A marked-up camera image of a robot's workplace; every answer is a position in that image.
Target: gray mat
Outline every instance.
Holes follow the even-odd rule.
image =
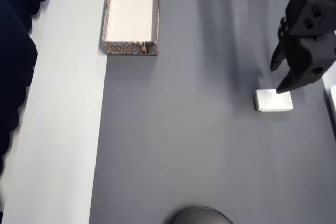
[[[323,83],[260,113],[289,0],[160,0],[157,57],[109,56],[90,223],[161,224],[188,206],[234,224],[335,223]]]

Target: white table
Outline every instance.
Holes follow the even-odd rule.
[[[89,222],[107,60],[104,2],[49,3],[4,224]]]

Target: cardboard box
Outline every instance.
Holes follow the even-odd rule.
[[[106,0],[102,42],[110,55],[157,55],[159,0]]]

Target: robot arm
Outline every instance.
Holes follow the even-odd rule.
[[[290,0],[285,13],[271,71],[284,59],[290,70],[277,93],[316,82],[336,61],[336,0]]]

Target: black fabric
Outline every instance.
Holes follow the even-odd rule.
[[[41,1],[0,0],[0,156],[9,148],[10,131],[19,124],[18,108],[33,77],[37,50],[28,32]]]

